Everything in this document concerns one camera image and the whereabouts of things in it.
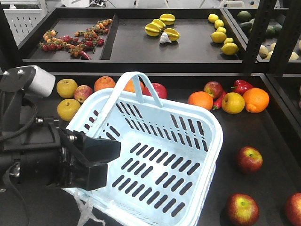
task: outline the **apple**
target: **apple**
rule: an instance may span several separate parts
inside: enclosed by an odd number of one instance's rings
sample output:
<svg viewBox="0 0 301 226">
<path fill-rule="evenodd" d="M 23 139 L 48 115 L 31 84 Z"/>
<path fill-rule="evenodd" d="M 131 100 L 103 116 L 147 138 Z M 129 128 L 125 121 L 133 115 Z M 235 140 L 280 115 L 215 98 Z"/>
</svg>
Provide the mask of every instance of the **apple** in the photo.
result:
<svg viewBox="0 0 301 226">
<path fill-rule="evenodd" d="M 74 92 L 74 99 L 81 104 L 93 93 L 91 87 L 87 85 L 78 86 Z"/>
<path fill-rule="evenodd" d="M 235 226 L 251 226 L 258 221 L 259 208 L 256 201 L 247 194 L 234 193 L 226 203 L 226 214 Z"/>
<path fill-rule="evenodd" d="M 288 197 L 284 211 L 288 220 L 294 226 L 301 226 L 301 193 L 297 192 Z"/>
<path fill-rule="evenodd" d="M 207 82 L 204 86 L 204 91 L 208 93 L 213 99 L 219 98 L 224 91 L 222 85 L 217 81 Z"/>
<path fill-rule="evenodd" d="M 238 114 L 245 107 L 244 98 L 235 92 L 227 93 L 222 99 L 222 109 L 229 114 Z"/>
<path fill-rule="evenodd" d="M 62 98 L 73 98 L 77 83 L 73 79 L 61 79 L 56 84 L 56 91 Z"/>
<path fill-rule="evenodd" d="M 162 99 L 166 99 L 167 98 L 167 89 L 165 88 L 165 86 L 163 86 L 160 83 L 152 83 L 152 86 L 154 87 L 155 91 L 158 93 L 158 96 Z M 144 95 L 148 95 L 151 96 L 151 92 L 150 90 L 145 86 L 142 90 L 142 93 Z"/>
<path fill-rule="evenodd" d="M 236 155 L 236 161 L 240 171 L 245 174 L 258 171 L 263 164 L 262 155 L 251 146 L 242 147 Z"/>
</svg>

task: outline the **red chili pepper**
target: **red chili pepper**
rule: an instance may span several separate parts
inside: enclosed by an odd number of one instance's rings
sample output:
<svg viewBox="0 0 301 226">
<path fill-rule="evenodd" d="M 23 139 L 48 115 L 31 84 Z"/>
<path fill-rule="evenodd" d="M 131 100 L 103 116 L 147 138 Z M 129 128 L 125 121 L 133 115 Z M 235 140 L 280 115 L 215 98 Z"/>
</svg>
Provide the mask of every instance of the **red chili pepper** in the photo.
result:
<svg viewBox="0 0 301 226">
<path fill-rule="evenodd" d="M 219 98 L 214 101 L 212 110 L 220 109 L 222 106 L 222 100 L 224 96 L 227 94 L 227 92 L 224 90 Z"/>
<path fill-rule="evenodd" d="M 91 60 L 92 59 L 85 51 L 80 51 L 79 54 L 85 60 Z"/>
</svg>

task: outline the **orange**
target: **orange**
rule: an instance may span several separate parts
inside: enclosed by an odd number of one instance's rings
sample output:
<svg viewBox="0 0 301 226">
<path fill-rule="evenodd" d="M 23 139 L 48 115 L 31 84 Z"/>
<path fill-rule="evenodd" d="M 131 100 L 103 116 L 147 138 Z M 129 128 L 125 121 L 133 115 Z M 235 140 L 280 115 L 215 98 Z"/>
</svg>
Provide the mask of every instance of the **orange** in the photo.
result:
<svg viewBox="0 0 301 226">
<path fill-rule="evenodd" d="M 211 110 L 213 106 L 213 98 L 204 91 L 192 93 L 188 98 L 188 104 L 203 107 Z"/>
<path fill-rule="evenodd" d="M 245 108 L 248 112 L 262 112 L 269 104 L 269 95 L 260 88 L 251 88 L 243 94 Z"/>
<path fill-rule="evenodd" d="M 98 91 L 105 88 L 114 88 L 116 82 L 110 76 L 102 76 L 94 83 L 94 91 Z"/>
<path fill-rule="evenodd" d="M 140 87 L 141 87 L 141 90 L 143 90 L 144 85 L 141 81 L 140 81 Z M 126 84 L 126 86 L 124 87 L 123 90 L 135 93 L 135 87 L 134 87 L 134 83 L 133 83 L 132 79 L 130 81 L 128 81 L 128 83 Z"/>
</svg>

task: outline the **white pegboard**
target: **white pegboard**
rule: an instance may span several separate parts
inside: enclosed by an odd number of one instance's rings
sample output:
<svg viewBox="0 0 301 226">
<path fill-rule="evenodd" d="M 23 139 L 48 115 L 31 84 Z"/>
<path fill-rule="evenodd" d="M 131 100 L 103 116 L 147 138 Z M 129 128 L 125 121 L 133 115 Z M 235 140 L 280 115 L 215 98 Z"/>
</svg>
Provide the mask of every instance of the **white pegboard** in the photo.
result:
<svg viewBox="0 0 301 226">
<path fill-rule="evenodd" d="M 42 9 L 4 9 L 4 13 L 17 45 L 46 15 Z"/>
</svg>

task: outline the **avocado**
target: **avocado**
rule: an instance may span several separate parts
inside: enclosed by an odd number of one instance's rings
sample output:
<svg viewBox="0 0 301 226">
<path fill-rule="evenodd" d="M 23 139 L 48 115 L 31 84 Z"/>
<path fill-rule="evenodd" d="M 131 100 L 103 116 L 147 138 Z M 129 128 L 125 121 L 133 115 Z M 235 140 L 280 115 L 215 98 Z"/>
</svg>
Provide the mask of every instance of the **avocado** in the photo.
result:
<svg viewBox="0 0 301 226">
<path fill-rule="evenodd" d="M 240 28 L 243 30 L 243 32 L 247 32 L 248 30 L 250 30 L 253 26 L 252 22 L 244 22 L 239 24 Z"/>
<path fill-rule="evenodd" d="M 267 38 L 272 38 L 275 35 L 275 30 L 271 25 L 268 25 L 267 30 L 265 32 L 265 36 Z"/>
<path fill-rule="evenodd" d="M 274 25 L 273 28 L 274 28 L 276 34 L 280 34 L 281 29 L 282 29 L 282 26 L 280 24 Z"/>
<path fill-rule="evenodd" d="M 237 14 L 237 18 L 240 22 L 248 22 L 252 19 L 252 15 L 248 11 L 240 11 Z"/>
</svg>

